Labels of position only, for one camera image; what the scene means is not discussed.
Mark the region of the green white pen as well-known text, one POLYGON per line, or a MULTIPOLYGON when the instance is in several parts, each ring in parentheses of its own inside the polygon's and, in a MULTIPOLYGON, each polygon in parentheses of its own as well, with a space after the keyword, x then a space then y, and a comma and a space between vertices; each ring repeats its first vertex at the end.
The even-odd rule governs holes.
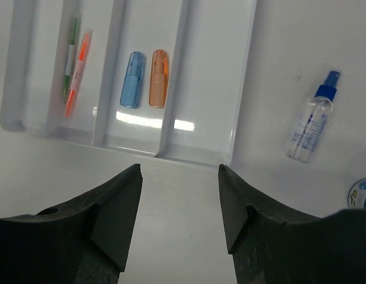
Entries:
POLYGON ((79 37, 80 32, 80 24, 81 24, 81 15, 80 13, 76 13, 71 20, 69 37, 68 37, 68 48, 66 52, 66 63, 64 70, 64 81, 63 81, 63 103, 66 104, 69 95, 69 88, 71 77, 73 74, 73 67, 75 64, 75 56, 76 56, 76 42, 79 37))

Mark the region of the orange eraser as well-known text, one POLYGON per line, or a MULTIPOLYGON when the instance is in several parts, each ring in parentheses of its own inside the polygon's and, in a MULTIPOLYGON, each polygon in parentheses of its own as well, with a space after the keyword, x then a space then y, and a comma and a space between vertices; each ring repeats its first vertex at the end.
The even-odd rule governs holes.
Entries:
POLYGON ((149 105, 164 108, 169 79, 169 60, 165 50, 154 51, 150 73, 149 105))

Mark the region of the blue tape roll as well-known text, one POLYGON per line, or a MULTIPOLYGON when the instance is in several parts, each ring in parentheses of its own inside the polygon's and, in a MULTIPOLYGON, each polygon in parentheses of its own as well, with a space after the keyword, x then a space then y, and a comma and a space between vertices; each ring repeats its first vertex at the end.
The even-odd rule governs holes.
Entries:
POLYGON ((366 178, 355 183, 348 192, 350 209, 366 209, 366 178))

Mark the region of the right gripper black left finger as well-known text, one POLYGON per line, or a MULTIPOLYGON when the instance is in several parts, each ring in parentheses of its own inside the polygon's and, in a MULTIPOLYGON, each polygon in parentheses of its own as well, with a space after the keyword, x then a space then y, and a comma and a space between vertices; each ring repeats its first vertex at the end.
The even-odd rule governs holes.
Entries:
POLYGON ((117 283, 141 191, 134 164, 38 214, 0 218, 0 283, 117 283))

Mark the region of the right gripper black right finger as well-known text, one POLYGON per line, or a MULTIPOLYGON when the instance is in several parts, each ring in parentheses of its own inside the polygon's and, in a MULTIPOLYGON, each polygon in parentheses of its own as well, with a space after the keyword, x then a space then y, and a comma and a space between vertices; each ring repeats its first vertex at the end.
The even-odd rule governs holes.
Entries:
POLYGON ((218 171, 227 251, 238 283, 366 283, 366 209, 318 218, 218 171))

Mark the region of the blue eraser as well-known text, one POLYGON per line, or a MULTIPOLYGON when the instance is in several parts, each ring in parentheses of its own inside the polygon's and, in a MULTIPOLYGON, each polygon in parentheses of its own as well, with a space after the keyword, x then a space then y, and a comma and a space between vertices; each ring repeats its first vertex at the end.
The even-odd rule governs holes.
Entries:
POLYGON ((121 90, 121 106, 131 109, 138 108, 144 77, 145 61, 145 55, 139 51, 134 51, 130 55, 121 90))

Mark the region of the orange pen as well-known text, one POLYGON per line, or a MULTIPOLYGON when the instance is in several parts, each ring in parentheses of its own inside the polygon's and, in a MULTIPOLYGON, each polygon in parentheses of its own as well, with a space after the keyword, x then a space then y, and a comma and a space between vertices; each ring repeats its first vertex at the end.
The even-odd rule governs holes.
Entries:
POLYGON ((92 40, 92 29, 86 28, 84 36, 82 38, 81 46, 79 49, 78 58, 75 63, 73 76, 71 79, 69 96, 68 96, 66 112, 65 112, 66 118, 68 118, 70 116, 70 114, 72 113, 75 99, 79 92, 79 88, 80 88, 81 81, 82 81, 82 76, 84 73, 85 63, 86 63, 89 48, 91 45, 91 40, 92 40))

